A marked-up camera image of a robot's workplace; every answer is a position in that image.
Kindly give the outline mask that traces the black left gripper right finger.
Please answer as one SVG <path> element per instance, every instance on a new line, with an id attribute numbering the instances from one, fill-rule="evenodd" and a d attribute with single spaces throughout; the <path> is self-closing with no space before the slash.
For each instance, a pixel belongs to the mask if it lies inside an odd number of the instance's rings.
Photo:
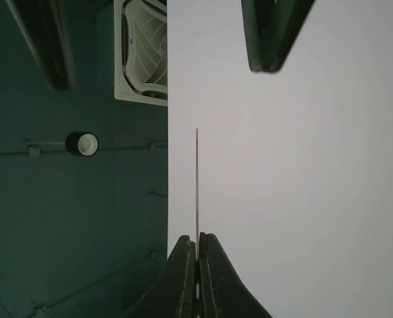
<path id="1" fill-rule="evenodd" d="M 199 236 L 199 313 L 201 317 L 270 317 L 241 281 L 218 238 Z"/>

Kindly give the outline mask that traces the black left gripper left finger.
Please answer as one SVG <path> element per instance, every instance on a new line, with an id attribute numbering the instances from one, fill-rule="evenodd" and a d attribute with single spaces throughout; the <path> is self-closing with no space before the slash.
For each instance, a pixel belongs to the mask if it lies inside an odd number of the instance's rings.
<path id="1" fill-rule="evenodd" d="M 182 235 L 157 279 L 127 317 L 196 316 L 196 244 Z"/>

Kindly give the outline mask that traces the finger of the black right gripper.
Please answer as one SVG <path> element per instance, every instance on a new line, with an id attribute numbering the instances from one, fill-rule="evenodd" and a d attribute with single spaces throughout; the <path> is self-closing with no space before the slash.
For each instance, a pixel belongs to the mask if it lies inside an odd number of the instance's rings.
<path id="1" fill-rule="evenodd" d="M 243 28 L 249 69 L 279 72 L 315 1 L 242 0 Z"/>

